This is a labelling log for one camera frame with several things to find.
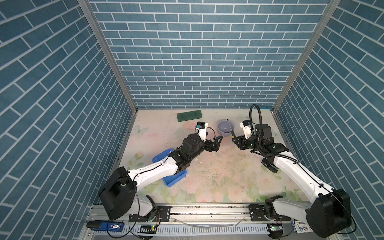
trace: floral tabletop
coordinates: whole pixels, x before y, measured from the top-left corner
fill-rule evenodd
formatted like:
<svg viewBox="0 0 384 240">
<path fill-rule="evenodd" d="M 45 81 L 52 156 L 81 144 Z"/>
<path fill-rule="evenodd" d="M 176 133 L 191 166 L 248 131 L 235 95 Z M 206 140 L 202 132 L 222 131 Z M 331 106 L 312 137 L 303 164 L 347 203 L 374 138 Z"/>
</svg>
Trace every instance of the floral tabletop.
<svg viewBox="0 0 384 240">
<path fill-rule="evenodd" d="M 152 163 L 152 158 L 169 148 L 177 148 L 195 130 L 197 121 L 208 122 L 216 135 L 219 121 L 229 119 L 234 132 L 243 135 L 239 123 L 249 119 L 246 109 L 203 109 L 202 119 L 177 122 L 177 113 L 188 110 L 139 110 L 120 167 L 136 169 Z M 269 110 L 262 110 L 263 123 L 271 126 L 275 142 L 284 143 Z M 258 123 L 257 112 L 252 117 Z M 208 129 L 207 139 L 213 138 Z M 192 160 L 187 176 L 171 187 L 162 179 L 146 186 L 139 195 L 150 195 L 158 203 L 263 202 L 281 194 L 288 199 L 308 201 L 299 187 L 281 170 L 276 174 L 261 164 L 262 157 L 239 150 L 224 137 L 218 152 L 204 151 Z"/>
</svg>

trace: robotic arm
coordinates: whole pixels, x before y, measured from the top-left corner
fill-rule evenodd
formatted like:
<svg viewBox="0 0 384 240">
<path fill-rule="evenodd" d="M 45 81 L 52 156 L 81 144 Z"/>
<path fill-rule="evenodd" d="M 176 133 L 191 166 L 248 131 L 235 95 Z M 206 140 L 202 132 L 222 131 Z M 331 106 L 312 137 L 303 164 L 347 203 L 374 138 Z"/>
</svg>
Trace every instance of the robotic arm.
<svg viewBox="0 0 384 240">
<path fill-rule="evenodd" d="M 351 225 L 351 205 L 349 195 L 343 190 L 335 190 L 310 172 L 304 165 L 295 159 L 281 143 L 274 143 L 271 128 L 262 124 L 259 111 L 260 124 L 252 128 L 252 122 L 245 120 L 240 123 L 244 135 L 236 136 L 233 131 L 232 141 L 241 150 L 251 149 L 251 152 L 263 156 L 262 164 L 270 171 L 276 173 L 281 169 L 294 181 L 310 203 L 296 202 L 276 195 L 265 200 L 265 216 L 271 220 L 285 215 L 304 223 L 320 237 L 326 238 Z"/>
<path fill-rule="evenodd" d="M 163 177 L 182 172 L 203 151 L 217 152 L 223 137 L 206 140 L 207 127 L 208 123 L 197 122 L 195 133 L 188 135 L 180 147 L 159 162 L 134 170 L 116 169 L 99 192 L 109 219 L 115 220 L 125 213 L 139 213 L 146 220 L 153 219 L 156 204 L 148 195 L 139 197 L 137 191 Z"/>
</svg>

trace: green sponge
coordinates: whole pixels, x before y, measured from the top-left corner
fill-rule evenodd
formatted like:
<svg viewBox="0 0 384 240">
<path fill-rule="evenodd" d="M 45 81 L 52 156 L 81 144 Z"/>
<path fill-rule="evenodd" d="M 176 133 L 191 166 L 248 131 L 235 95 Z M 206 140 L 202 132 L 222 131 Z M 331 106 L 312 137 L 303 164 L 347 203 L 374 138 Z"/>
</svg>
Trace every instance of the green sponge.
<svg viewBox="0 0 384 240">
<path fill-rule="evenodd" d="M 186 113 L 178 113 L 177 114 L 177 121 L 178 122 L 184 122 L 192 119 L 199 119 L 202 118 L 203 115 L 201 114 L 200 110 L 186 112 Z"/>
</svg>

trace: blue plastic basket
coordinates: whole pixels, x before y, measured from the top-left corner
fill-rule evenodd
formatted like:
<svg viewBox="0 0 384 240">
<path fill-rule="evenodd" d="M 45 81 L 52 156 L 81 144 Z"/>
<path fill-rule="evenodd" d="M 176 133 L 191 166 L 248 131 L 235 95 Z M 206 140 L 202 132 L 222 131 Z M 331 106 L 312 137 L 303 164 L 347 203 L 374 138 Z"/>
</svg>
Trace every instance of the blue plastic basket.
<svg viewBox="0 0 384 240">
<path fill-rule="evenodd" d="M 159 162 L 159 161 L 163 160 L 171 152 L 172 152 L 172 149 L 165 150 L 164 152 L 160 153 L 156 157 L 152 158 L 152 162 L 155 163 L 155 162 Z M 170 186 L 174 185 L 176 182 L 180 181 L 186 175 L 187 175 L 187 170 L 184 170 L 184 171 L 176 173 L 172 176 L 163 177 L 163 181 L 167 187 L 170 187 Z"/>
</svg>

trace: tiled wall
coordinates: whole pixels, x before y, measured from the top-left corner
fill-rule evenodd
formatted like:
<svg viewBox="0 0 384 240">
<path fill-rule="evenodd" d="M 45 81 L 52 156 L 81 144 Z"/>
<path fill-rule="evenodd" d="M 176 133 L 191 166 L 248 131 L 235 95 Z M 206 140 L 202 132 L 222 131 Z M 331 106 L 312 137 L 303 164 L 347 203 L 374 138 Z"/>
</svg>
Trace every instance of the tiled wall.
<svg viewBox="0 0 384 240">
<path fill-rule="evenodd" d="M 384 233 L 383 12 L 342 0 L 278 110 L 298 157 L 350 195 L 352 240 Z"/>
<path fill-rule="evenodd" d="M 78 237 L 130 115 L 76 0 L 0 1 L 0 239 Z"/>
<path fill-rule="evenodd" d="M 328 0 L 91 0 L 139 108 L 272 107 Z"/>
</svg>

